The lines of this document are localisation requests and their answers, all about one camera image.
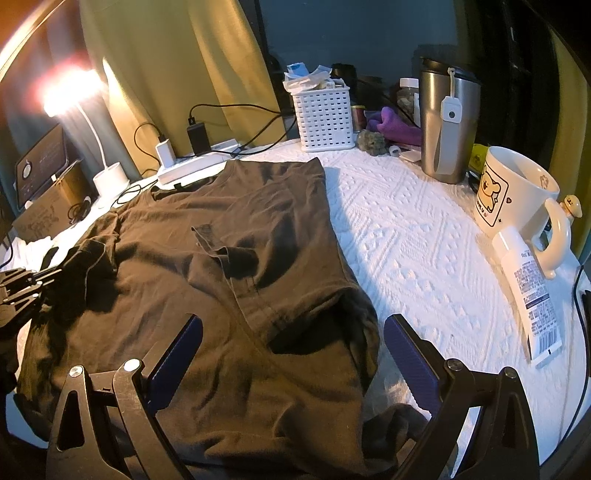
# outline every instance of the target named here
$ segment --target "stainless steel tumbler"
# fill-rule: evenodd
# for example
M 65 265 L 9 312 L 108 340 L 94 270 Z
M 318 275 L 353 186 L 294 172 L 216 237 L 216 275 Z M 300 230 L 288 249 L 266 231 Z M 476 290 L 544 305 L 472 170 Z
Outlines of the stainless steel tumbler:
M 421 168 L 430 177 L 444 183 L 460 183 L 465 175 L 476 136 L 480 114 L 480 84 L 465 70 L 423 59 L 419 77 L 419 104 L 423 141 Z M 453 122 L 456 113 L 442 113 L 442 102 L 450 97 L 459 100 L 461 120 Z

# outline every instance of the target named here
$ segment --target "bed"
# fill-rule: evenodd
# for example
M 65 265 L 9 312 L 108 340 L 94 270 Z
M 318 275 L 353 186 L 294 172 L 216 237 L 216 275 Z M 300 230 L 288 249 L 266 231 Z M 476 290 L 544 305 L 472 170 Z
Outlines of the bed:
M 285 142 L 249 160 L 307 161 L 314 157 L 326 171 L 331 220 L 340 246 L 380 321 L 402 313 L 444 357 L 459 358 L 472 370 L 497 373 L 506 365 L 515 367 L 534 419 L 540 463 L 544 462 L 571 421 L 585 375 L 583 336 L 573 314 L 571 294 L 579 266 L 575 256 L 569 254 L 557 270 L 557 278 L 548 283 L 563 347 L 534 368 L 527 360 L 517 308 L 508 300 L 512 299 L 509 286 L 489 240 L 472 219 L 475 195 L 467 183 L 439 183 L 416 164 L 387 156 L 371 157 L 357 149 L 306 154 L 299 140 Z M 185 177 L 182 183 L 214 175 L 222 168 L 223 164 L 209 167 Z M 105 211 L 94 205 L 84 221 L 53 240 L 25 244 L 15 239 L 14 258 L 6 268 L 38 270 L 44 254 L 53 246 L 59 250 L 51 264 L 60 263 Z M 580 288 L 590 287 L 583 275 Z M 18 337 L 19 360 L 27 333 L 28 325 Z M 397 402 L 417 407 L 396 364 L 382 348 L 364 415 L 370 418 Z M 586 399 L 579 417 L 589 403 Z M 478 410 L 473 408 L 466 419 L 458 439 L 456 467 L 477 415 Z

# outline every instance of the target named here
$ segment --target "glass jar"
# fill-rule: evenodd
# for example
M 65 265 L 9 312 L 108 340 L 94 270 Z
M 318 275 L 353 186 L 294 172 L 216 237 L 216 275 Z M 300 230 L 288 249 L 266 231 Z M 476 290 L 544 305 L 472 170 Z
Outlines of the glass jar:
M 421 115 L 418 106 L 418 79 L 400 79 L 400 90 L 396 93 L 396 103 L 398 108 L 404 110 L 418 127 L 421 126 Z M 407 118 L 404 113 L 400 114 L 400 118 L 407 125 L 413 124 L 413 121 Z

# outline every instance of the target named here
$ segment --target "small tin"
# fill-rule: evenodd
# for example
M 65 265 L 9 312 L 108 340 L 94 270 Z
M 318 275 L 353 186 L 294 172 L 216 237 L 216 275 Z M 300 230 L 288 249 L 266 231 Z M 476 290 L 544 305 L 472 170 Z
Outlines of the small tin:
M 368 120 L 365 118 L 365 105 L 351 105 L 351 117 L 353 132 L 361 132 L 368 126 Z

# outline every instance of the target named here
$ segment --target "black t-shirt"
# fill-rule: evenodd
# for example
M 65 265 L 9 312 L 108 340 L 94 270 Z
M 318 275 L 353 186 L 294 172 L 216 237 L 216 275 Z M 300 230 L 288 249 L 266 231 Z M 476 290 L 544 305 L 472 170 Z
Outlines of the black t-shirt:
M 102 216 L 31 325 L 21 409 L 51 422 L 73 365 L 117 369 L 194 313 L 202 345 L 157 420 L 196 477 L 350 478 L 394 465 L 408 425 L 383 429 L 380 459 L 370 440 L 362 447 L 378 327 L 325 182 L 318 159 L 228 161 Z

